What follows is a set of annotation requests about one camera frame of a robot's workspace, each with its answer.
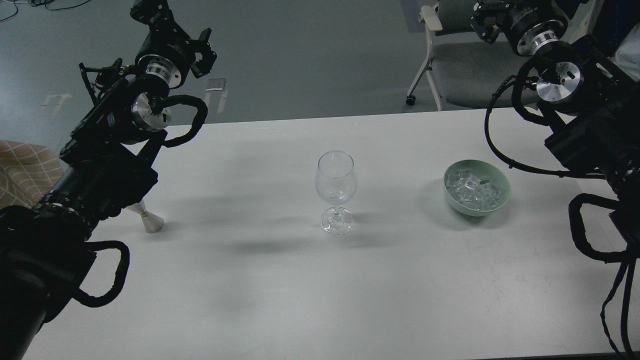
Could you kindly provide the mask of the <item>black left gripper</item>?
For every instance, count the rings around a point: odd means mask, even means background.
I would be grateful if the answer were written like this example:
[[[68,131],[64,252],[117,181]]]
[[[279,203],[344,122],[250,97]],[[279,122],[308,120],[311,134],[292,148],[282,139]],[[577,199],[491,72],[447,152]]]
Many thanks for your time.
[[[189,73],[196,79],[210,73],[217,60],[210,45],[211,28],[192,39],[178,25],[171,27],[173,12],[167,0],[135,0],[131,18],[150,29],[135,57],[135,68],[142,74],[159,77],[173,90],[185,84]]]

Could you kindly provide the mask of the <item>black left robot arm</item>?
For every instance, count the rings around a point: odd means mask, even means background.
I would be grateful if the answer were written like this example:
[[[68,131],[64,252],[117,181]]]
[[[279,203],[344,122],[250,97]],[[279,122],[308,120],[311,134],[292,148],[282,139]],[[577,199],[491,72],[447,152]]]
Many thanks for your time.
[[[119,296],[130,249],[90,237],[101,221],[142,202],[158,182],[161,148],[194,139],[208,116],[201,98],[170,91],[210,73],[211,29],[191,38],[166,0],[137,0],[130,16],[149,29],[134,64],[79,65],[93,107],[60,152],[67,170],[33,207],[1,210],[3,360],[22,359],[71,300],[99,308]]]

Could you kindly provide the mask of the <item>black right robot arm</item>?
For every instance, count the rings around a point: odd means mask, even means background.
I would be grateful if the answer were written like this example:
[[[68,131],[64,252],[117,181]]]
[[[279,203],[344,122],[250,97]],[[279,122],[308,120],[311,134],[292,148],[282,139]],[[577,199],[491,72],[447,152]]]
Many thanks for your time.
[[[479,0],[474,6],[470,24],[480,39],[492,44],[505,34],[512,52],[527,57],[492,95],[484,135],[490,150],[510,169],[608,183],[614,199],[581,193],[569,202],[569,226],[574,246],[583,255],[619,265],[599,316],[615,355],[637,360],[628,326],[639,260],[639,82],[606,57],[593,35],[574,43],[563,41],[568,22],[553,0]],[[544,145],[563,170],[526,165],[496,148],[490,114],[508,88],[510,104],[523,120],[551,129]],[[590,244],[583,205],[610,210],[624,250],[600,251]]]

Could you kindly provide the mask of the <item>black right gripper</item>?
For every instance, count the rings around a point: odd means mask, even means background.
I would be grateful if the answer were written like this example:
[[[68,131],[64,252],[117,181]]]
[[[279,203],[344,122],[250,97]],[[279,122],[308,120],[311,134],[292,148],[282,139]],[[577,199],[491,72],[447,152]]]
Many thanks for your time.
[[[542,45],[560,40],[569,27],[554,2],[520,0],[478,0],[470,23],[485,43],[494,43],[502,31],[518,56],[533,56]]]

